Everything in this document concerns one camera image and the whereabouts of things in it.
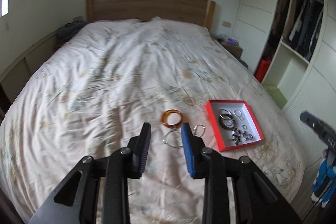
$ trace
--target bed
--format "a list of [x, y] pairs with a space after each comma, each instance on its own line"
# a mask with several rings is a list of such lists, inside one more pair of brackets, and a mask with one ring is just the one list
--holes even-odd
[[182, 149], [164, 144], [160, 117], [180, 110], [217, 150], [209, 99], [248, 102], [265, 141], [222, 154], [248, 155], [294, 198], [300, 149], [267, 92], [209, 35], [214, 8], [209, 0], [86, 0], [92, 23], [34, 73], [0, 126], [0, 187], [26, 223], [84, 155], [110, 155], [143, 122], [152, 140], [143, 177], [129, 181], [132, 223], [200, 223], [204, 182], [189, 177]]

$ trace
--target red box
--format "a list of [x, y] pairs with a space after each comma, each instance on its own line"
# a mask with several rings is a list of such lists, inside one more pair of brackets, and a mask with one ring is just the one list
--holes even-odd
[[[246, 132], [252, 134], [254, 139], [250, 141], [242, 140], [241, 144], [235, 145], [232, 141], [232, 131], [225, 130], [218, 123], [219, 111], [221, 111], [222, 108], [233, 114], [236, 120], [236, 127], [238, 129], [241, 129], [240, 127], [242, 125], [246, 125]], [[236, 116], [234, 111], [235, 108], [240, 111], [242, 118]], [[253, 145], [264, 140], [260, 126], [247, 102], [238, 100], [209, 100], [205, 105], [205, 109], [209, 115], [220, 152]]]

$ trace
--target purple object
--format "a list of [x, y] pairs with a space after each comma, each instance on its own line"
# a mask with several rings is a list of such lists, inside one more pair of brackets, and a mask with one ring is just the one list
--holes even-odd
[[231, 38], [231, 37], [228, 37], [228, 38], [227, 38], [227, 42], [226, 42], [226, 43], [228, 43], [228, 44], [232, 44], [232, 45], [238, 45], [237, 41], [234, 40], [234, 39]]

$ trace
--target bracelet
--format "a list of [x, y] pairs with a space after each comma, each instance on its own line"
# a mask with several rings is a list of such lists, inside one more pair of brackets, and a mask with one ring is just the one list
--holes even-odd
[[[203, 128], [203, 132], [202, 132], [199, 136], [197, 136], [197, 129], [198, 129], [199, 127], [202, 127], [202, 128]], [[202, 124], [198, 124], [198, 125], [195, 126], [194, 129], [193, 129], [193, 135], [194, 135], [194, 136], [202, 137], [202, 136], [204, 135], [204, 133], [205, 133], [205, 126], [202, 125]]]
[[224, 114], [222, 113], [221, 115], [226, 116], [226, 117], [229, 117], [230, 119], [233, 119], [233, 114], [232, 114], [230, 111], [228, 111], [228, 110], [226, 110], [226, 109], [224, 109], [224, 108], [221, 108], [220, 110], [226, 112], [226, 113], [224, 113]]
[[[225, 124], [225, 121], [231, 122], [232, 126], [228, 127], [227, 124]], [[218, 123], [225, 130], [232, 130], [236, 126], [236, 120], [232, 117], [231, 112], [230, 114], [225, 113], [225, 114], [219, 115]]]
[[168, 135], [169, 135], [170, 133], [173, 133], [173, 132], [179, 133], [179, 134], [181, 135], [181, 133], [180, 133], [179, 131], [173, 129], [173, 130], [169, 131], [169, 132], [165, 135], [165, 137], [164, 137], [164, 139], [163, 139], [163, 143], [164, 143], [164, 144], [167, 144], [168, 146], [170, 146], [170, 147], [172, 147], [172, 148], [182, 148], [183, 145], [175, 146], [175, 145], [172, 145], [172, 144], [168, 143], [168, 141], [167, 141], [167, 137], [168, 137]]
[[[168, 124], [167, 123], [167, 118], [171, 113], [176, 113], [176, 114], [180, 115], [181, 120], [176, 124]], [[182, 120], [183, 120], [182, 119], [182, 113], [180, 111], [176, 110], [176, 109], [169, 109], [169, 110], [165, 111], [161, 116], [161, 122], [163, 123], [163, 125], [165, 127], [171, 128], [171, 129], [177, 129], [177, 128], [181, 127]]]

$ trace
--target electrical outlet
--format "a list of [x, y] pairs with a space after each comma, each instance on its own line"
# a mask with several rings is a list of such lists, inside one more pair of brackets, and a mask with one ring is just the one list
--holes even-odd
[[222, 22], [222, 25], [225, 26], [225, 27], [229, 27], [229, 28], [231, 28], [231, 23], [230, 23], [230, 22], [223, 21], [223, 22]]
[[79, 16], [79, 17], [74, 17], [73, 18], [73, 21], [75, 22], [75, 21], [81, 21], [81, 20], [83, 20], [83, 16]]

